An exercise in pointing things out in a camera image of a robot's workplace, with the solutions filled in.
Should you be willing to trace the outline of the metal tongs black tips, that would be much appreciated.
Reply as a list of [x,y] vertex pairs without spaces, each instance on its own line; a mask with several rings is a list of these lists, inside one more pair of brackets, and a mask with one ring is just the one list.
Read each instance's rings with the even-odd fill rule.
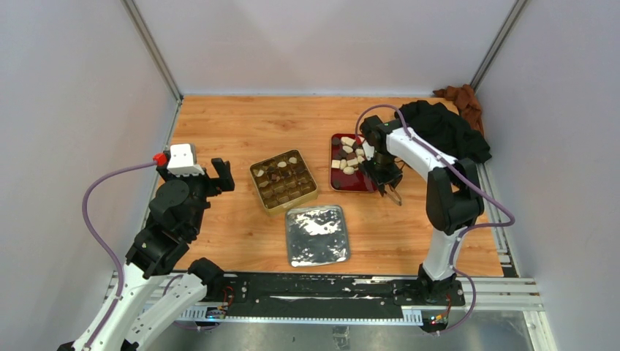
[[396,191],[396,189],[388,187],[385,190],[385,196],[388,197],[397,206],[402,206],[402,198],[400,194]]

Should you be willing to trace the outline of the red chocolate tray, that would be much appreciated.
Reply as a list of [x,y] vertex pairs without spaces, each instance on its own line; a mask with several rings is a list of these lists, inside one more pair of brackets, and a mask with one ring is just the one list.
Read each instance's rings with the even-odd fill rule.
[[368,159],[363,136],[336,133],[330,139],[330,186],[340,192],[375,192],[377,187],[362,172]]

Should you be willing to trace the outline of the gold chocolate tin box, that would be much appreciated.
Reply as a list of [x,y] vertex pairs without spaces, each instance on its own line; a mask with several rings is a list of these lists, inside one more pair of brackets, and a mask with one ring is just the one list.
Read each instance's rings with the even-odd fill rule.
[[[293,156],[298,159],[296,164],[289,162]],[[279,162],[286,162],[287,166],[279,168]],[[269,166],[274,166],[276,171],[268,173],[266,169]],[[260,169],[265,171],[265,175],[256,177],[255,173]],[[249,168],[249,172],[260,204],[269,216],[283,214],[318,198],[317,182],[297,149],[259,161]]]

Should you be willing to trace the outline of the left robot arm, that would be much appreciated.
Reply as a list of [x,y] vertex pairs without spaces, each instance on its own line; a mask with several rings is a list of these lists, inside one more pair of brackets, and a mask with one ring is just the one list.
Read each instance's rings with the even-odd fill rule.
[[[147,350],[191,305],[222,297],[223,270],[200,258],[180,276],[178,286],[150,309],[143,308],[197,239],[203,214],[211,207],[208,198],[235,188],[230,162],[214,158],[211,164],[218,174],[215,178],[195,159],[177,161],[173,152],[165,151],[150,162],[105,174],[87,188],[81,205],[83,220],[112,259],[118,282],[87,329],[76,340],[60,345],[60,350]],[[92,225],[88,201],[103,181],[149,167],[155,167],[164,182],[148,204],[145,226],[121,261]]]

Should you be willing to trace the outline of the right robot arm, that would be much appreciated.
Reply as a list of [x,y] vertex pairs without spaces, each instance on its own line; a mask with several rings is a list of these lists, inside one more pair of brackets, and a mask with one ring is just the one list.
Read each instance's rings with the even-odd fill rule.
[[397,120],[383,122],[371,116],[364,119],[360,130],[367,156],[360,170],[381,195],[401,204],[396,191],[403,178],[396,164],[398,159],[426,182],[426,216],[433,234],[418,271],[417,294],[425,304],[436,305],[455,279],[458,235],[474,226],[484,211],[476,165],[469,159],[458,160],[442,153]]

